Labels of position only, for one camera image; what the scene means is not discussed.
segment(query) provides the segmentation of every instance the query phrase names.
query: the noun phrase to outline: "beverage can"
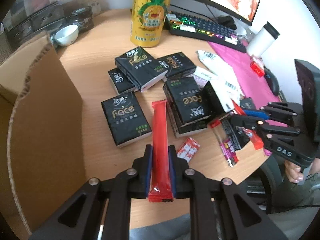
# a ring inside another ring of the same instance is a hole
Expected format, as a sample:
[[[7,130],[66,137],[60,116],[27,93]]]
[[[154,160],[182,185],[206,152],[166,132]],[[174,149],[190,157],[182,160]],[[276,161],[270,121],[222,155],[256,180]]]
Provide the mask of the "beverage can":
[[[153,47],[160,41],[170,0],[133,0],[131,42],[141,47]]]

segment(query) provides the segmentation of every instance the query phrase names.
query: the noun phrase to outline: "wooden desk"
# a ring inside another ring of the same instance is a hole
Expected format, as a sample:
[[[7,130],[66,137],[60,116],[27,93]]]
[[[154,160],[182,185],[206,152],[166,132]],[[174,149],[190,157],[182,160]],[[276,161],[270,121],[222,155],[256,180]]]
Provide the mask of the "wooden desk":
[[[110,179],[131,167],[135,158],[144,154],[146,144],[152,144],[152,137],[145,138],[122,149],[112,139],[107,121],[101,108],[101,101],[116,96],[108,76],[108,70],[115,68],[115,57],[135,47],[130,37],[130,11],[112,10],[95,17],[95,27],[81,35],[77,41],[59,52],[60,60],[71,80],[80,92],[83,105],[83,148],[87,178]],[[199,49],[213,51],[206,41],[170,35],[163,31],[160,44],[146,49],[155,58],[183,51],[196,65],[203,66],[197,58]],[[145,93],[136,93],[143,112],[152,125],[151,102],[165,99],[159,82]],[[170,124],[169,144],[178,149],[185,138],[176,139]],[[230,168],[213,132],[193,136],[201,147],[190,162],[190,167],[206,177],[221,180],[224,177],[242,182],[266,159],[263,151],[255,151],[249,143],[237,153],[239,163]],[[143,227],[169,220],[189,212],[188,200],[172,203],[149,203],[148,200],[132,200],[131,228]]]

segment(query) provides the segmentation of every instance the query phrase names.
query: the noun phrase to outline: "white bottle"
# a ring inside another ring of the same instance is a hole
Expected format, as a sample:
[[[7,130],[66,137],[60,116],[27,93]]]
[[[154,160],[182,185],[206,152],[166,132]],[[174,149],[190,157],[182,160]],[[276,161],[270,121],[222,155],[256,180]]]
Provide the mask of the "white bottle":
[[[280,33],[269,23],[258,32],[247,47],[247,54],[251,57],[261,57],[261,55],[278,38]]]

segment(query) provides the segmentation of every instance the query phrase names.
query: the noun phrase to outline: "computer mouse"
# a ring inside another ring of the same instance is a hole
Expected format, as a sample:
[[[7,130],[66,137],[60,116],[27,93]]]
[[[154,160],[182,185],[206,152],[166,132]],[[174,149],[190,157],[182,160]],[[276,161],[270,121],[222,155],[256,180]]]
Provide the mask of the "computer mouse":
[[[280,91],[280,87],[276,76],[270,71],[270,69],[266,67],[264,67],[264,73],[264,78],[266,79],[270,90],[277,97]]]

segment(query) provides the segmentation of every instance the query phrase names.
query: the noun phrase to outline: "mechanical keyboard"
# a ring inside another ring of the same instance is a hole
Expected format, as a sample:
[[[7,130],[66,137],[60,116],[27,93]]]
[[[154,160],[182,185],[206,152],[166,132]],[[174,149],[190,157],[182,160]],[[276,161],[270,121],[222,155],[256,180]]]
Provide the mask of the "mechanical keyboard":
[[[169,11],[166,24],[169,25],[169,31],[173,35],[215,42],[244,53],[247,51],[234,30],[216,22]]]

